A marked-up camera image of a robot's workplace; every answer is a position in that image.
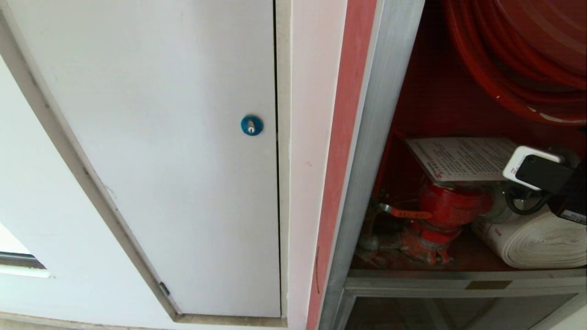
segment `black cable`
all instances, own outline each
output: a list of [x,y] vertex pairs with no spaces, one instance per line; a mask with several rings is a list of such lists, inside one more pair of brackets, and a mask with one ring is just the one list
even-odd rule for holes
[[529,208],[527,210],[520,210],[515,205],[514,200],[519,199],[518,196],[519,196],[519,193],[516,192],[515,187],[511,187],[511,186],[508,187],[505,191],[505,203],[516,214],[530,215],[530,214],[538,212],[544,205],[546,205],[546,202],[553,196],[553,194],[545,191],[544,194],[542,195],[542,198],[540,198],[540,200],[536,203],[536,205],[532,206],[531,208]]

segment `fire hose cabinet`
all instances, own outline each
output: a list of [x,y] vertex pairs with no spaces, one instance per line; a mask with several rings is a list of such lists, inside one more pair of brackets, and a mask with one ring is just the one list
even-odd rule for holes
[[403,52],[384,3],[319,329],[550,329],[587,305],[585,3],[422,2]]

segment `blue lock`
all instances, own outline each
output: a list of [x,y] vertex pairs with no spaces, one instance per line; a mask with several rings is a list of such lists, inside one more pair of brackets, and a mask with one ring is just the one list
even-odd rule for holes
[[249,136],[256,136],[263,132],[263,121],[253,115],[245,116],[241,121],[242,131]]

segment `red trim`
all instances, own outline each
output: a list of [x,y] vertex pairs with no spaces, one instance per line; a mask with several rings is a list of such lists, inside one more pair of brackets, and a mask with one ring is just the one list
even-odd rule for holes
[[326,272],[333,248],[336,222],[339,219],[340,199],[345,183],[376,5],[376,0],[348,0],[346,7],[306,330],[317,328],[318,316],[322,310]]

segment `white cabinet door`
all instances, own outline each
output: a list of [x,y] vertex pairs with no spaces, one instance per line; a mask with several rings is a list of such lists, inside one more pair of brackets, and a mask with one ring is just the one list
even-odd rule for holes
[[272,1],[8,6],[179,310],[280,316]]

